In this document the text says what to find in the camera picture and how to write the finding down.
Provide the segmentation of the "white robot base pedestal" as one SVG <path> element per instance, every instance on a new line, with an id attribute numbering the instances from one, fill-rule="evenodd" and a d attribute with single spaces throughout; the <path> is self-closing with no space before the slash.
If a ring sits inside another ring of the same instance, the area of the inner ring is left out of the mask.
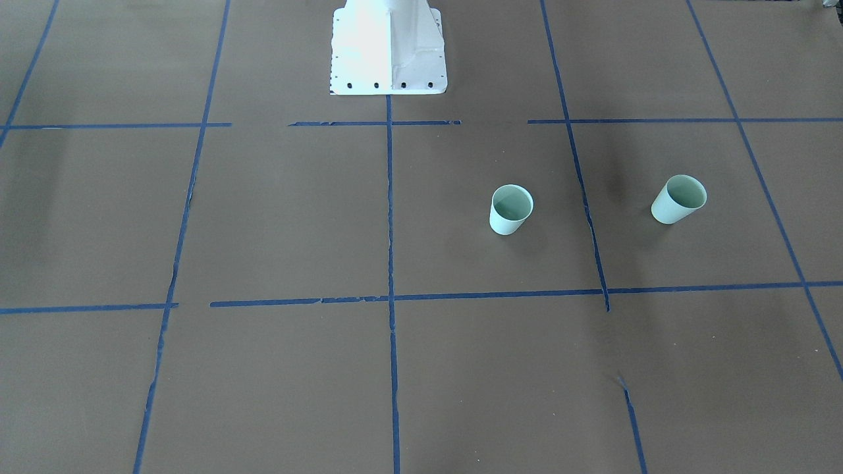
<path id="1" fill-rule="evenodd" d="M 443 94 L 443 18 L 427 1 L 346 1 L 332 17 L 329 93 Z"/>

